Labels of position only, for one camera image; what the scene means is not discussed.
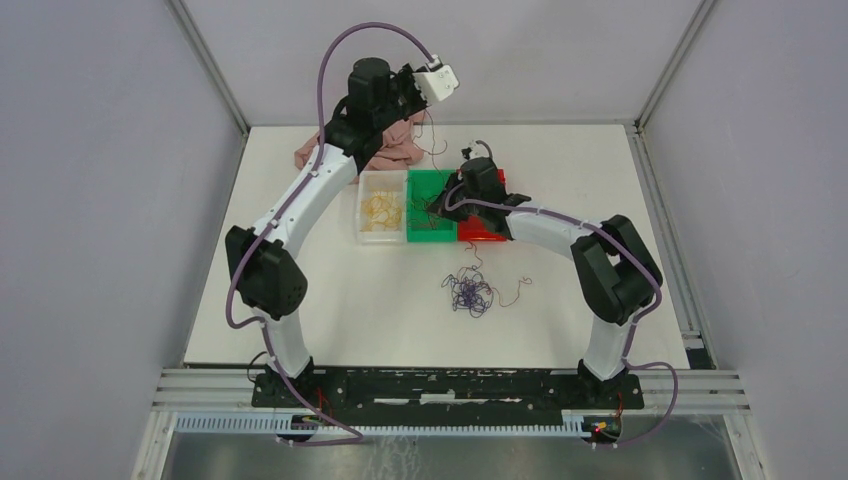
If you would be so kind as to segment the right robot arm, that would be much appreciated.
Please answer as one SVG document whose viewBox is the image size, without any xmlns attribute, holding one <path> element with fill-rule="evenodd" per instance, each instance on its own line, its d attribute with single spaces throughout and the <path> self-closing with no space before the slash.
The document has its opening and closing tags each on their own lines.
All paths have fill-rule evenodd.
<svg viewBox="0 0 848 480">
<path fill-rule="evenodd" d="M 612 401 L 618 393 L 616 379 L 632 367 L 628 358 L 636 326 L 662 301 L 661 270 L 633 222 L 614 215 L 592 223 L 510 193 L 487 157 L 473 158 L 450 174 L 427 210 L 456 223 L 477 218 L 491 233 L 573 263 L 593 314 L 589 344 L 578 364 L 583 375 L 578 396 L 591 408 Z"/>
</svg>

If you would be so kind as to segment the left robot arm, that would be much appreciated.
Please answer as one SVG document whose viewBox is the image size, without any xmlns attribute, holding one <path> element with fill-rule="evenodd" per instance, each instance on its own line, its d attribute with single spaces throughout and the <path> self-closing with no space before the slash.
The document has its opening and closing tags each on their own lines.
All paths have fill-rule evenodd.
<svg viewBox="0 0 848 480">
<path fill-rule="evenodd" d="M 384 146 L 384 132 L 436 102 L 436 93 L 456 89 L 450 67 L 439 61 L 394 71 L 375 57 L 356 61 L 347 93 L 330 117 L 319 118 L 318 143 L 294 183 L 248 228 L 225 235 L 230 286 L 228 325 L 259 323 L 271 368 L 280 377 L 276 392 L 291 406 L 307 404 L 314 379 L 303 373 L 312 362 L 303 338 L 299 308 L 308 280 L 297 257 L 309 232 L 330 203 Z"/>
</svg>

